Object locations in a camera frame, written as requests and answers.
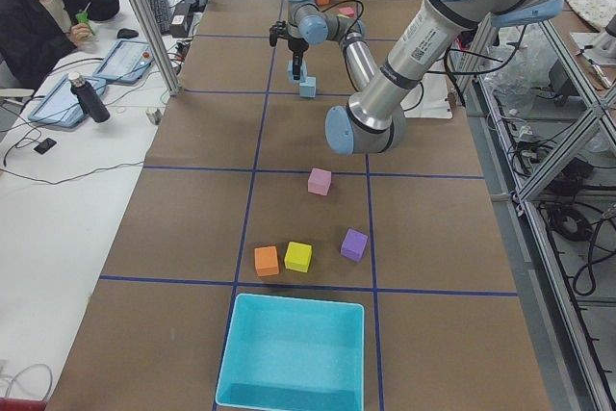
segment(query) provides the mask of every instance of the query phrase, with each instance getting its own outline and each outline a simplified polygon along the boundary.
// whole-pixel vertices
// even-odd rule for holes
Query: black jacket
[[[119,0],[63,0],[73,24],[88,3],[88,18],[102,21],[119,11]],[[75,49],[39,0],[0,0],[0,54],[25,89],[36,90],[61,57]]]

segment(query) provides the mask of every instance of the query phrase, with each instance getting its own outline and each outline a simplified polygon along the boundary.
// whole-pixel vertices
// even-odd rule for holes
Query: teal plastic tray
[[[216,402],[266,411],[363,411],[364,307],[238,295]]]

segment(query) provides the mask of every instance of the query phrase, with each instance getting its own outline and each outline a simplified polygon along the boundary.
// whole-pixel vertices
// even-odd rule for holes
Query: bottle
[[[105,122],[109,119],[107,107],[90,82],[78,72],[68,73],[68,80],[70,81],[70,91],[77,95],[79,106],[85,114],[90,115],[95,122]]]

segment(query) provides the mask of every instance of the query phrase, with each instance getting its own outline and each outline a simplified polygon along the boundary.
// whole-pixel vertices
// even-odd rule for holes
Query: person
[[[58,60],[90,37],[75,14],[110,19],[119,0],[0,0],[0,55],[25,89],[36,90]]]

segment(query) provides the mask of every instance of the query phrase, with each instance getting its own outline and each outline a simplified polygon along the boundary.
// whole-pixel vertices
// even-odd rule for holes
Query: computer mouse
[[[134,29],[122,28],[117,32],[118,39],[132,39],[139,35]]]

